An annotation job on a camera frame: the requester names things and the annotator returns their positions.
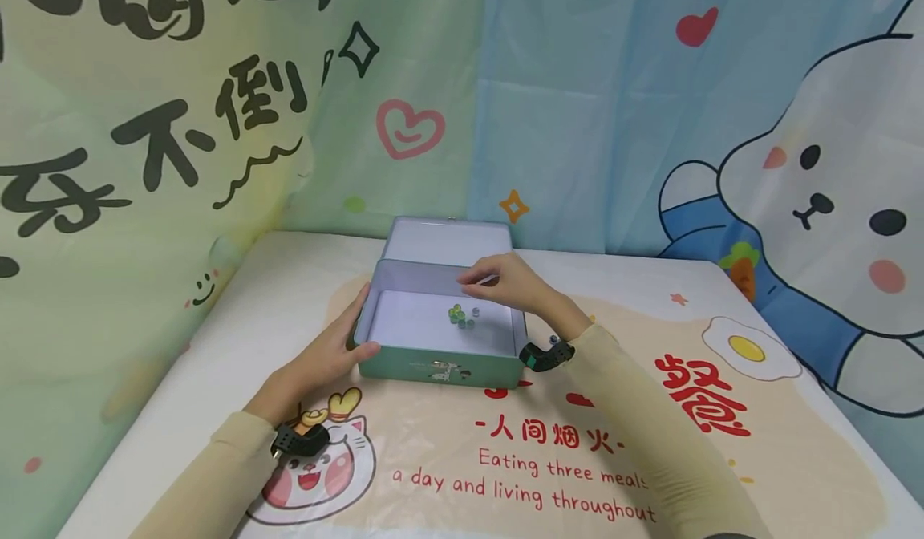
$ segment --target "cat ear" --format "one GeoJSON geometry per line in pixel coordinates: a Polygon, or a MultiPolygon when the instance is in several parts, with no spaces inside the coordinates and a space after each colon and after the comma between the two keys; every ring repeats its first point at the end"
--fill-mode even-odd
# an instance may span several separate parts
{"type": "Polygon", "coordinates": [[[366,434],[366,417],[349,419],[346,424],[351,425],[353,429],[360,431],[360,433],[363,433],[364,435],[366,434]]]}

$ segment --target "black diamond doodle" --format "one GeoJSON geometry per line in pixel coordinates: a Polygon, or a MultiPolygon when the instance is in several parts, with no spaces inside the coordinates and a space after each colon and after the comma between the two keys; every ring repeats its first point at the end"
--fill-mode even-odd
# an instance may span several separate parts
{"type": "Polygon", "coordinates": [[[369,37],[366,34],[366,31],[363,29],[363,24],[359,22],[353,22],[353,30],[349,33],[349,37],[346,40],[346,44],[342,47],[341,51],[337,56],[340,58],[349,58],[353,60],[353,64],[356,64],[356,71],[360,78],[366,75],[366,70],[369,70],[369,66],[372,64],[372,59],[375,58],[375,55],[379,53],[379,45],[376,44],[375,40],[369,37]],[[353,51],[353,44],[357,39],[362,39],[366,45],[365,49],[365,58],[360,58],[357,52],[353,51]]]}

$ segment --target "cartoon carrot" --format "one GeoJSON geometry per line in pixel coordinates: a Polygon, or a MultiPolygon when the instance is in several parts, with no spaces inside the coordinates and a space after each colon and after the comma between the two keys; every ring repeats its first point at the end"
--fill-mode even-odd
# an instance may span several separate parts
{"type": "Polygon", "coordinates": [[[756,300],[754,269],[759,260],[760,252],[747,242],[736,242],[731,246],[731,253],[719,260],[719,268],[728,271],[731,282],[750,302],[756,300]]]}
{"type": "Polygon", "coordinates": [[[749,258],[735,260],[728,271],[728,277],[731,279],[731,282],[735,283],[738,290],[741,290],[741,294],[748,298],[748,301],[754,302],[756,298],[754,265],[749,258]]]}

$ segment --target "black wristband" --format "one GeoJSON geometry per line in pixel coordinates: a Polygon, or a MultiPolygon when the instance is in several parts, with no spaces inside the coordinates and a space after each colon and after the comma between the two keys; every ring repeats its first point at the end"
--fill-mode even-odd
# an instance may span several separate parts
{"type": "Polygon", "coordinates": [[[321,424],[315,424],[304,435],[296,433],[290,425],[276,429],[273,453],[280,455],[315,456],[327,447],[330,433],[321,424]]]}
{"type": "Polygon", "coordinates": [[[547,351],[543,351],[533,343],[528,343],[523,346],[519,360],[530,369],[536,371],[536,373],[545,373],[545,371],[551,371],[558,367],[561,363],[570,361],[574,355],[575,348],[573,346],[564,340],[558,340],[547,351]]]}

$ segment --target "beige sleeve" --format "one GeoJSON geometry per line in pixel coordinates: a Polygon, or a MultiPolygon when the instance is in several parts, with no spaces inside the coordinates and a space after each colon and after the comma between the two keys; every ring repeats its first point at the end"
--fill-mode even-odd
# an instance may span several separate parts
{"type": "Polygon", "coordinates": [[[272,476],[273,426],[233,413],[129,539],[230,539],[272,476]]]}
{"type": "Polygon", "coordinates": [[[619,430],[677,539],[771,538],[718,449],[612,334],[593,325],[571,345],[566,373],[619,430]]]}

